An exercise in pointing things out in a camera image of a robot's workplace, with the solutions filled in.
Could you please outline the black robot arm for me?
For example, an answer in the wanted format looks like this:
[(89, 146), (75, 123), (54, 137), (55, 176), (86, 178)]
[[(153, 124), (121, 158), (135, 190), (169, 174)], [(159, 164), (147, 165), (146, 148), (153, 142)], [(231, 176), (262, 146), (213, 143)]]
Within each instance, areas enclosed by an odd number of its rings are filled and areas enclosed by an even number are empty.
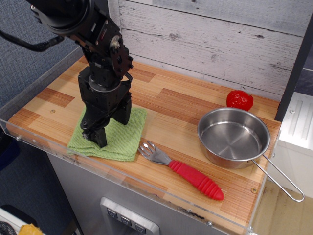
[(5, 32), (1, 37), (36, 52), (66, 37), (81, 47), (89, 64), (78, 75), (86, 106), (80, 124), (82, 135), (99, 147), (106, 146), (105, 127), (110, 119), (127, 124), (132, 107), (129, 70), (133, 59), (119, 27), (110, 18), (108, 7), (95, 0), (32, 0), (30, 5), (37, 20), (56, 37), (33, 45)]

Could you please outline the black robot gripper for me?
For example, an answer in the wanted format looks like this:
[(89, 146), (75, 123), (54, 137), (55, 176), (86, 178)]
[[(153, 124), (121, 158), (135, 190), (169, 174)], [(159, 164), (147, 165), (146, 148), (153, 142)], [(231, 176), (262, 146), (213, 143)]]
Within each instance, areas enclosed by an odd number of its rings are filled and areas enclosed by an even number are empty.
[(102, 148), (107, 146), (104, 127), (111, 118), (124, 125), (129, 122), (132, 76), (126, 73), (127, 80), (117, 79), (112, 87), (105, 88), (96, 84), (91, 75), (90, 67), (86, 67), (78, 75), (81, 98), (86, 106), (80, 127), (83, 129), (83, 138)]

